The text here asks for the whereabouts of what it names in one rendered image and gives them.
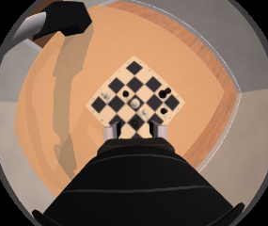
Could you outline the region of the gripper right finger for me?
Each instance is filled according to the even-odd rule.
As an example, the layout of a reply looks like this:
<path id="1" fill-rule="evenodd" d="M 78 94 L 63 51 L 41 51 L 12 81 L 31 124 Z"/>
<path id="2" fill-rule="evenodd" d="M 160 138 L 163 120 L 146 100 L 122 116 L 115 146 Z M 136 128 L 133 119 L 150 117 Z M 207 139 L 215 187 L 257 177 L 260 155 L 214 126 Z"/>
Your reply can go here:
<path id="1" fill-rule="evenodd" d="M 167 125 L 150 121 L 150 134 L 152 137 L 163 137 L 167 140 Z"/>

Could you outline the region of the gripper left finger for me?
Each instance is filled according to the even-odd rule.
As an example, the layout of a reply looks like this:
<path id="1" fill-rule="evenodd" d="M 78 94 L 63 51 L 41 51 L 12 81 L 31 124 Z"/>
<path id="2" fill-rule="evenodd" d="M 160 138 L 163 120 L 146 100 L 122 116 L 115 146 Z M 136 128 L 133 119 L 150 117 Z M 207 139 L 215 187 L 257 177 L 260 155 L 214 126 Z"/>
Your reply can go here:
<path id="1" fill-rule="evenodd" d="M 120 121 L 117 121 L 110 126 L 104 126 L 103 128 L 104 142 L 110 138 L 119 138 L 120 135 L 121 135 Z"/>

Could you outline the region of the chessboard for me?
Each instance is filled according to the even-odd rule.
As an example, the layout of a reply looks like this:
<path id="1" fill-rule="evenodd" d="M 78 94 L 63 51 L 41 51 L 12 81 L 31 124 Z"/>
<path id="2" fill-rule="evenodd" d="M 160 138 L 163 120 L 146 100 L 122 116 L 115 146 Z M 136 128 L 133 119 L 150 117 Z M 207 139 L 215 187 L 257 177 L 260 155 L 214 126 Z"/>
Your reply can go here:
<path id="1" fill-rule="evenodd" d="M 170 88 L 171 93 L 162 99 L 158 93 L 166 88 Z M 124 90 L 129 92 L 128 97 L 123 97 Z M 109 99 L 101 96 L 103 91 L 110 93 Z M 138 108 L 131 107 L 133 99 L 139 101 Z M 120 121 L 119 138 L 138 138 L 152 137 L 150 121 L 168 125 L 184 104 L 181 96 L 163 78 L 133 56 L 98 89 L 86 107 L 104 126 Z M 161 108 L 168 112 L 161 114 Z M 143 109 L 147 109 L 149 114 L 144 116 Z M 132 119 L 138 120 L 135 129 L 131 125 Z"/>

